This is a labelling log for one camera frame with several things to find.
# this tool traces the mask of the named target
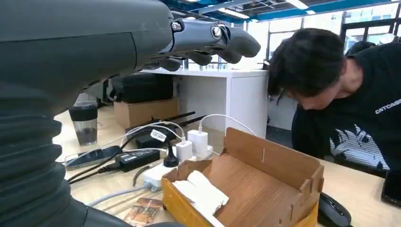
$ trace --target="black t-shirt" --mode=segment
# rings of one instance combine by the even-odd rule
[[[401,171],[401,44],[350,57],[363,69],[361,87],[324,110],[299,107],[293,147],[319,158],[341,155],[350,162]]]

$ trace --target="ceiling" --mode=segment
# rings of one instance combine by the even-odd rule
[[[276,18],[307,15],[307,10],[316,13],[340,11],[374,4],[390,3],[391,0],[301,0],[308,9],[298,9],[286,0],[161,0],[171,10],[175,18],[194,17],[206,21],[226,21],[242,23],[252,19],[272,20]],[[249,16],[247,19],[218,11],[226,8]]]

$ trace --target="wooden table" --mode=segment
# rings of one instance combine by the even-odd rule
[[[58,161],[63,161],[67,155],[96,148],[97,145],[79,146],[68,112],[56,116],[55,119],[63,123],[61,134],[53,140],[54,143],[63,147],[62,156]],[[224,134],[217,131],[208,131],[208,133],[209,144],[214,146],[215,151],[220,152],[223,148]],[[123,134],[124,130],[116,124],[113,108],[102,107],[99,109],[98,145],[103,145]],[[348,209],[352,215],[354,227],[401,227],[401,209],[385,204],[380,200],[384,179],[323,160],[321,163],[325,166],[323,191]],[[84,169],[68,171],[66,178],[82,170]],[[88,203],[107,194],[132,188],[132,179],[136,172],[134,170],[127,173],[97,175],[73,184],[71,193],[77,200]],[[162,193],[153,194],[143,191],[131,193],[100,203],[96,208],[122,219],[140,197],[161,199]],[[156,222],[171,220],[173,218],[168,212],[162,212],[158,215]]]

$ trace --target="black hair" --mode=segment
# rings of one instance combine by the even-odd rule
[[[305,97],[316,96],[340,78],[344,43],[335,33],[306,28],[283,41],[271,59],[268,94],[289,90]]]
[[[371,43],[371,42],[367,42],[367,41],[359,41],[357,43],[355,43],[345,54],[345,56],[350,56],[353,54],[356,54],[358,52],[363,51],[364,49],[367,49],[369,47],[373,47],[376,46],[376,44]]]

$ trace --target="wooden tray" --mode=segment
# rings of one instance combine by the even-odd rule
[[[198,170],[229,198],[215,217],[226,227],[316,225],[323,166],[313,157],[228,129],[225,150],[213,160],[186,161],[162,180],[163,203],[180,223],[208,227],[172,182]]]

